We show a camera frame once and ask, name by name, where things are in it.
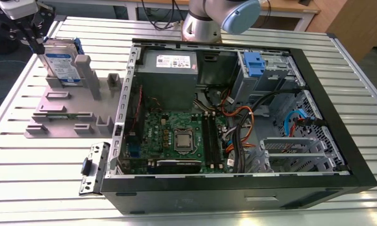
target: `metal bracket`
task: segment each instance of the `metal bracket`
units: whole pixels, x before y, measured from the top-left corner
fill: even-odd
[[[106,174],[110,147],[111,144],[107,142],[94,144],[91,147],[82,169],[84,177],[80,186],[80,196],[102,195],[100,188]]]

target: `power supply label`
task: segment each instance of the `power supply label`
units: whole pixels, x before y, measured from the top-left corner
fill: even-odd
[[[190,56],[159,55],[156,67],[191,68]]]
[[[78,85],[82,81],[82,77],[76,67],[71,64],[74,61],[71,55],[48,53],[46,56],[48,58],[50,67],[63,83],[67,85]]]

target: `side panel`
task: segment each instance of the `side panel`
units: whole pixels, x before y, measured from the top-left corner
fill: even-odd
[[[327,121],[328,129],[332,133],[335,142],[342,151],[348,168],[351,169],[352,174],[358,177],[359,181],[364,185],[377,186],[377,181],[374,177],[372,171],[358,149],[346,124],[327,95],[327,92],[316,76],[310,61],[304,55],[304,52],[302,49],[291,49],[291,53],[294,55],[294,60],[299,67],[302,76],[308,84],[318,108],[322,112],[324,120]]]
[[[326,188],[104,193],[122,214],[298,209],[340,196]]]

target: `ram slot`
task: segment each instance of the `ram slot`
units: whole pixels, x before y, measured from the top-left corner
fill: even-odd
[[[206,154],[206,165],[212,164],[212,155],[211,155],[211,144],[210,144],[210,126],[208,126],[208,116],[203,116],[203,145],[204,145],[204,154]]]
[[[219,145],[219,130],[216,127],[215,117],[210,118],[210,135],[211,135],[212,163],[218,167],[218,165],[222,164],[222,151]]]

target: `desk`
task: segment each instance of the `desk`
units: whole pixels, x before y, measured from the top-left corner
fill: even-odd
[[[139,20],[138,8],[143,7],[142,0],[48,0],[51,2],[63,3],[84,3],[96,5],[111,5],[127,7],[127,13],[130,20]],[[144,0],[146,7],[148,8],[172,8],[171,0]],[[178,0],[182,10],[190,9],[190,0]],[[320,9],[312,1],[310,6],[304,6],[298,3],[298,0],[271,0],[271,16],[299,18],[300,21],[295,28],[295,31],[304,32],[310,26],[310,23]],[[268,3],[262,6],[262,15],[267,15]]]
[[[132,38],[180,40],[146,21],[68,17],[50,37],[79,37],[99,77],[126,76]],[[224,43],[300,48],[377,179],[377,90],[336,39],[324,33],[251,29],[223,32]],[[36,55],[0,107],[0,222],[54,226],[377,225],[377,187],[307,210],[123,216],[102,196],[79,197],[82,162],[94,143],[110,139],[27,139],[24,131],[47,86]]]

